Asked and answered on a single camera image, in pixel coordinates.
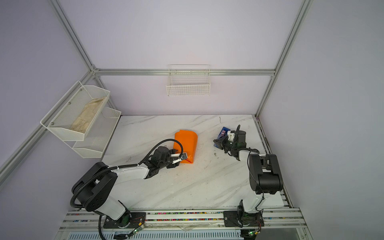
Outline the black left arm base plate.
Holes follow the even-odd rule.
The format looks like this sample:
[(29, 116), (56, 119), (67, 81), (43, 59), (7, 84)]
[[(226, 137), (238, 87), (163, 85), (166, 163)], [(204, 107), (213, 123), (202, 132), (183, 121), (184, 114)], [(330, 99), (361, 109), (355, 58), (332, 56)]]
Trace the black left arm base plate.
[(106, 217), (103, 223), (104, 229), (135, 229), (145, 223), (147, 214), (145, 212), (130, 212), (124, 214), (120, 219), (113, 220)]

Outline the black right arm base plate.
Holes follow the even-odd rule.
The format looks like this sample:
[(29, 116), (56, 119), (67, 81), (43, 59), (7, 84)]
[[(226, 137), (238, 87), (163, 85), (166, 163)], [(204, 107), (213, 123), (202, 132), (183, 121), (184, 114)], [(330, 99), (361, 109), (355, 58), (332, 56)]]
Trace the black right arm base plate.
[(249, 214), (237, 211), (224, 211), (225, 227), (263, 227), (264, 219), (261, 213)]

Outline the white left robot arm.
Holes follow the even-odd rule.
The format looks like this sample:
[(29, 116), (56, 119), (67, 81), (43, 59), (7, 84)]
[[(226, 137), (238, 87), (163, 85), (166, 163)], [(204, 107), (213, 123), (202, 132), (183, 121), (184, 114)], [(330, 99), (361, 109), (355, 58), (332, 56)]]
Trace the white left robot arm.
[(130, 210), (112, 196), (115, 185), (133, 180), (149, 179), (163, 168), (175, 168), (187, 159), (187, 153), (150, 155), (138, 164), (110, 167), (97, 163), (73, 186), (70, 206), (105, 215), (117, 222), (128, 223)]

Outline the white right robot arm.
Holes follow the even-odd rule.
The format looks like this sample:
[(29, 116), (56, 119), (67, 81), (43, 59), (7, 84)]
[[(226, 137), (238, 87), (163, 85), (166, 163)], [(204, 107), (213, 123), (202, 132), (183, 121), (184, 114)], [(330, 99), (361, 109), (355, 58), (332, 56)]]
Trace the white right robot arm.
[(239, 209), (256, 214), (264, 209), (285, 206), (281, 191), (283, 180), (275, 155), (262, 155), (259, 150), (247, 148), (244, 143), (230, 141), (228, 136), (214, 140), (214, 144), (238, 161), (246, 162), (251, 192), (240, 201)]

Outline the orange wrapping paper sheet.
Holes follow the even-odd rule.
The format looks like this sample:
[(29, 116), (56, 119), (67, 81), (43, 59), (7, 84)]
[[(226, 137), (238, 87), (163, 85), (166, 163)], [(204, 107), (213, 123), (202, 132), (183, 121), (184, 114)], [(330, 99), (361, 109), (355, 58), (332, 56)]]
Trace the orange wrapping paper sheet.
[(182, 160), (182, 164), (193, 164), (197, 149), (198, 135), (193, 131), (180, 130), (175, 133), (175, 140), (183, 146), (183, 153), (187, 154), (187, 159)]

